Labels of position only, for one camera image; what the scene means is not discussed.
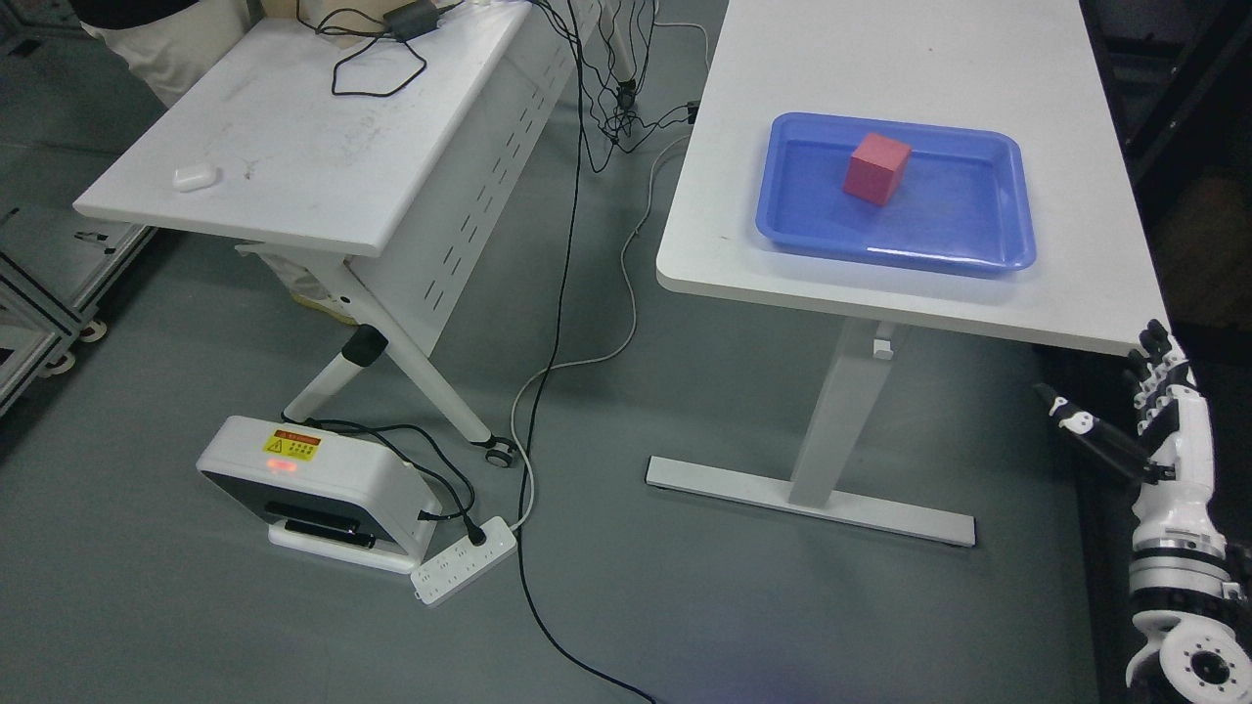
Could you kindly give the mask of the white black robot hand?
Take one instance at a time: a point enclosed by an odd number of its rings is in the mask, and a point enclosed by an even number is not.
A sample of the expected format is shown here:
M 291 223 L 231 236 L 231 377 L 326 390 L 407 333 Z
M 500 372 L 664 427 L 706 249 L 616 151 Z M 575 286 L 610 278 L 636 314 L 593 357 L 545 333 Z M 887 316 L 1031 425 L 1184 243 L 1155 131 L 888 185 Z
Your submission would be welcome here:
M 1132 435 L 1045 383 L 1033 390 L 1050 423 L 1141 486 L 1132 506 L 1139 522 L 1132 534 L 1133 550 L 1188 550 L 1224 557 L 1227 540 L 1208 512 L 1216 490 L 1209 406 L 1194 380 L 1192 361 L 1156 318 L 1141 331 L 1139 348 L 1128 352 L 1127 360 L 1136 410 Z

